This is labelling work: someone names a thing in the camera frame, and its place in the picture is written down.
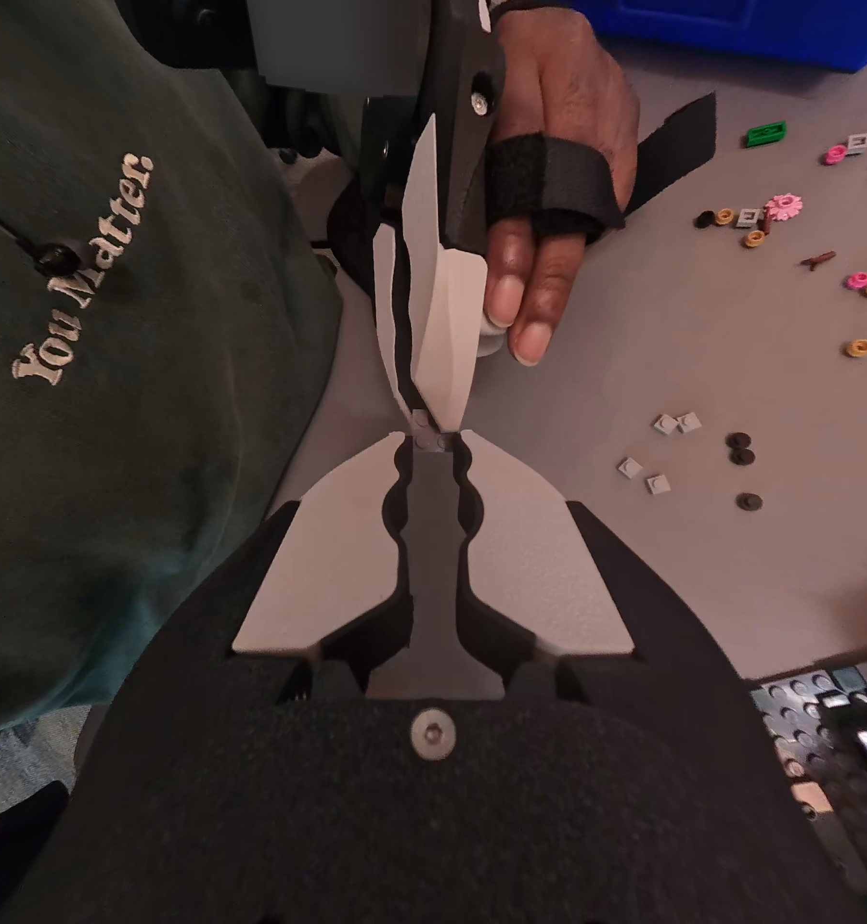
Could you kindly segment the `green sweatshirt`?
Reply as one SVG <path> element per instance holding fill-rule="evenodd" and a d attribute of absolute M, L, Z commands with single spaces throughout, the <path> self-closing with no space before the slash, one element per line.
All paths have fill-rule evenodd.
<path fill-rule="evenodd" d="M 341 298 L 229 83 L 114 2 L 0 2 L 0 731 L 108 702 L 259 524 Z"/>

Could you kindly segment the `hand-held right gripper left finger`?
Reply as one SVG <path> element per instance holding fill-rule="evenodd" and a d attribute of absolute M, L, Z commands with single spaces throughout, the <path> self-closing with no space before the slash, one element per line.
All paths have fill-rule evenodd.
<path fill-rule="evenodd" d="M 414 441 L 390 433 L 302 497 L 232 650 L 383 664 L 413 627 L 407 487 Z"/>

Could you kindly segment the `small black clip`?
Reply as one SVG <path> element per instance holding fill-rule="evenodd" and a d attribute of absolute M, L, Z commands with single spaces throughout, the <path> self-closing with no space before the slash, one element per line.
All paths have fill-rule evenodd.
<path fill-rule="evenodd" d="M 32 249 L 35 269 L 47 279 L 68 278 L 82 269 L 80 256 L 68 245 L 50 242 Z"/>

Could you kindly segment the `small grey brick assembly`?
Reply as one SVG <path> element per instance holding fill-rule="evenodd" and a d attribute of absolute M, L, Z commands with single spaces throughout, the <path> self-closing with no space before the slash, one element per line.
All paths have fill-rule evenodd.
<path fill-rule="evenodd" d="M 416 451 L 437 454 L 453 452 L 455 434 L 442 431 L 427 410 L 412 410 L 408 424 Z"/>

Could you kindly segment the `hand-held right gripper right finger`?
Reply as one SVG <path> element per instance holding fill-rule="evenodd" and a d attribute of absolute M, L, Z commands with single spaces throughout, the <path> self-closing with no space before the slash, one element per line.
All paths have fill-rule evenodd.
<path fill-rule="evenodd" d="M 455 436 L 455 625 L 482 664 L 625 656 L 635 643 L 564 496 L 471 430 Z"/>

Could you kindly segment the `grey desk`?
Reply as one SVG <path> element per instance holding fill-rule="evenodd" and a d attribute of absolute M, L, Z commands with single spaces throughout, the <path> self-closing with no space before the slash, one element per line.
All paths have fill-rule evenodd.
<path fill-rule="evenodd" d="M 583 502 L 706 623 L 742 676 L 787 665 L 781 616 L 818 656 L 867 649 L 867 152 L 824 153 L 867 132 L 867 66 L 855 75 L 610 42 L 640 98 L 645 134 L 715 91 L 718 149 L 704 168 L 586 254 L 543 362 L 506 351 L 478 367 L 466 425 Z M 746 149 L 749 128 L 786 121 Z M 707 210 L 801 197 L 797 217 L 697 229 Z M 815 271 L 801 260 L 834 250 Z M 662 413 L 703 426 L 671 435 Z M 725 443 L 748 433 L 753 464 Z M 634 479 L 616 467 L 644 466 Z M 663 473 L 672 490 L 648 493 Z M 763 508 L 736 507 L 741 492 Z"/>

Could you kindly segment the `multicoloured brick model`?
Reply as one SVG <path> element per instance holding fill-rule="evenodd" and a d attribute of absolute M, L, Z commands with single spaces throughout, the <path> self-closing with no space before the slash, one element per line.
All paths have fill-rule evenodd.
<path fill-rule="evenodd" d="M 867 649 L 818 656 L 781 616 L 787 665 L 750 684 L 790 794 L 845 884 L 867 907 Z"/>

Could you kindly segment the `blue plastic bin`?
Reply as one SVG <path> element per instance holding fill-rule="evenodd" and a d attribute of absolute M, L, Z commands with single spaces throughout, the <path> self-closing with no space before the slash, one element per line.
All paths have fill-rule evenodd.
<path fill-rule="evenodd" d="M 867 1 L 575 1 L 604 36 L 854 73 L 867 64 Z"/>

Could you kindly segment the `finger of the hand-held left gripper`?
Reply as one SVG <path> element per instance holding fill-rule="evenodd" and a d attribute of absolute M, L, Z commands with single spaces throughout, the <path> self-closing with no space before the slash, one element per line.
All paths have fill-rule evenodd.
<path fill-rule="evenodd" d="M 408 312 L 411 270 L 399 224 L 381 222 L 372 241 L 374 320 L 385 375 L 411 433 L 436 433 L 437 426 L 411 373 L 413 333 Z"/>
<path fill-rule="evenodd" d="M 482 337 L 485 259 L 440 242 L 437 118 L 415 147 L 402 205 L 411 380 L 439 429 L 461 428 Z"/>

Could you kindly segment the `person's left hand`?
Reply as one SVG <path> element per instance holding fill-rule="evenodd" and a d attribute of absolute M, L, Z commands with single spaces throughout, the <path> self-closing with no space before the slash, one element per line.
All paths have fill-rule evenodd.
<path fill-rule="evenodd" d="M 578 11 L 511 11 L 495 26 L 505 52 L 505 91 L 493 141 L 544 133 L 604 155 L 620 207 L 635 184 L 639 103 L 619 64 Z M 584 258 L 583 233 L 538 240 L 523 216 L 497 222 L 488 235 L 484 311 L 507 330 L 522 365 L 543 358 L 566 310 Z"/>

